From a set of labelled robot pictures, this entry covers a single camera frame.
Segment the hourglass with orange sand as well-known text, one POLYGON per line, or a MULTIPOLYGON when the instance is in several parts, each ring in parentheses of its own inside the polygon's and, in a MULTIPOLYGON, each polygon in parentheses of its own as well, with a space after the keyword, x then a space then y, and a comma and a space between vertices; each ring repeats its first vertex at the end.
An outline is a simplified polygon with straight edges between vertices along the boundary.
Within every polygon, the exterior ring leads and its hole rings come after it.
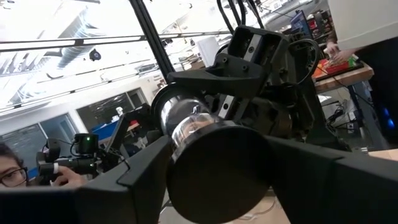
POLYGON ((272 157, 264 136, 212 113, 199 92, 176 83, 156 93, 151 110, 174 150, 167 191, 182 217, 228 223, 265 196, 272 157))

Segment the person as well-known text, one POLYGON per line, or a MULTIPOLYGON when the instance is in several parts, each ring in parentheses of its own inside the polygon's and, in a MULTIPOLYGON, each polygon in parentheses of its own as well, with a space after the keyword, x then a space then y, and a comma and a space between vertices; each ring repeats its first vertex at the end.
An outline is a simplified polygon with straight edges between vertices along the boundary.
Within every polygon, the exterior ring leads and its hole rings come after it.
POLYGON ((5 143, 0 142, 0 188, 27 187, 28 184, 24 161, 5 143))

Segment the black aluminium table frame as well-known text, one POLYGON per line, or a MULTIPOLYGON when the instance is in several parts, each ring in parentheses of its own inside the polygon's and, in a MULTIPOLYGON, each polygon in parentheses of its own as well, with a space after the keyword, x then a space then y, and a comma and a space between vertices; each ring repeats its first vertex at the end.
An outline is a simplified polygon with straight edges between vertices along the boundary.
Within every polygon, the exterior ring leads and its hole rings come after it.
POLYGON ((150 17, 150 14, 144 4, 143 0, 129 0, 135 15, 137 17, 137 20, 140 24, 140 27, 147 39, 147 42, 152 50, 152 53, 154 54, 154 57, 158 63, 159 69, 165 79, 165 81, 168 83, 167 75, 170 72, 174 72, 173 65, 169 59, 169 56, 167 55, 164 46, 161 43, 161 39, 159 37, 159 34, 157 32, 157 29, 155 28, 155 25, 152 21, 152 18, 150 17))

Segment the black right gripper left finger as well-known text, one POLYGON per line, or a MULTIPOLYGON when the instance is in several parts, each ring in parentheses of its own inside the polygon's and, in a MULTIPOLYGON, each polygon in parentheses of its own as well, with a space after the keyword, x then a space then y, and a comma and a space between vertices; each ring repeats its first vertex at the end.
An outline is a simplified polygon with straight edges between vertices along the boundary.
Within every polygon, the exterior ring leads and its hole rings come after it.
POLYGON ((0 189, 0 224, 158 224, 169 159, 163 136, 79 188, 0 189))

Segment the person's hand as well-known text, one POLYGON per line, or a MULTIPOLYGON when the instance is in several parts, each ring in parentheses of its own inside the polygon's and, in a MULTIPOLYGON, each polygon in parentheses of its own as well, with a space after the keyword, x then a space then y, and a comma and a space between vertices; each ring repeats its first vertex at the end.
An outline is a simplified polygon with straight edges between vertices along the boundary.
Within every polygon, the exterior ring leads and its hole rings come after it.
POLYGON ((331 58, 336 55, 340 50, 338 48, 338 44, 334 42, 327 42, 326 48, 323 51, 331 58))
POLYGON ((75 173, 70 168, 60 166, 58 168, 59 176, 53 182, 53 186, 57 187, 81 187, 88 181, 80 174, 75 173))
POLYGON ((338 51, 334 56, 331 58, 332 64, 341 64, 343 62, 348 61, 352 55, 355 53, 356 49, 348 49, 338 51))

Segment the black computer case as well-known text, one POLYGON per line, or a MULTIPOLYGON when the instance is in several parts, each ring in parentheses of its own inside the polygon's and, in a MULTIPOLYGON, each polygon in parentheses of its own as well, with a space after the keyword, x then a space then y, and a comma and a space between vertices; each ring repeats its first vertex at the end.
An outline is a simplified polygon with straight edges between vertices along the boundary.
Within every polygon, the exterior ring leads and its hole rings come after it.
POLYGON ((398 147, 398 37, 372 44, 356 55, 374 70, 369 84, 382 133, 398 147))

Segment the computer monitor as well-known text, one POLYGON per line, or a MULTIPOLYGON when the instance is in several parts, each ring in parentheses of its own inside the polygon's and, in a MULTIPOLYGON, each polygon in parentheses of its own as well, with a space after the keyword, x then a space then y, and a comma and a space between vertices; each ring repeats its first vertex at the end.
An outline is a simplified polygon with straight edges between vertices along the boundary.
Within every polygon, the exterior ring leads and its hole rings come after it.
POLYGON ((291 33, 302 33, 306 38, 313 39, 312 31, 307 18, 302 10, 296 11, 296 15, 290 20, 291 33))

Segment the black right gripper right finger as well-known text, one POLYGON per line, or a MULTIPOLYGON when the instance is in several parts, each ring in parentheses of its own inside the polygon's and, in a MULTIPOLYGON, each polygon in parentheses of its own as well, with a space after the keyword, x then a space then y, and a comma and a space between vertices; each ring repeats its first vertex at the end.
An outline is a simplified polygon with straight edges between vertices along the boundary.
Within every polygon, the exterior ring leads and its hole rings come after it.
POLYGON ((268 136, 291 224, 398 224, 398 162, 268 136))

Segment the wooden workbench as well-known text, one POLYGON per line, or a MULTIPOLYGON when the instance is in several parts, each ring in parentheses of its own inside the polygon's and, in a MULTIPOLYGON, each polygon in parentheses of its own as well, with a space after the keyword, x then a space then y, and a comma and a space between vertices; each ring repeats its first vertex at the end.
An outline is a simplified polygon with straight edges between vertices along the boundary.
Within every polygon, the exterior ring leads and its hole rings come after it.
POLYGON ((374 75, 374 70, 367 64, 363 68, 345 72, 335 77, 329 77, 315 82, 317 93, 324 93, 343 86, 350 86, 367 81, 374 75))

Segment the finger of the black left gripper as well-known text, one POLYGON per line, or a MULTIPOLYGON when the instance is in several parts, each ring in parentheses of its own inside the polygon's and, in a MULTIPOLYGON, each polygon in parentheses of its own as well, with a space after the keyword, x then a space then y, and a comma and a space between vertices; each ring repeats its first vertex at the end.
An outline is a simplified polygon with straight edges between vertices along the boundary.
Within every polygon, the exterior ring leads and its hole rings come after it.
POLYGON ((262 66, 228 54, 216 56, 206 69, 172 72, 168 81, 193 90, 221 93, 240 98, 257 96, 268 77, 262 66))

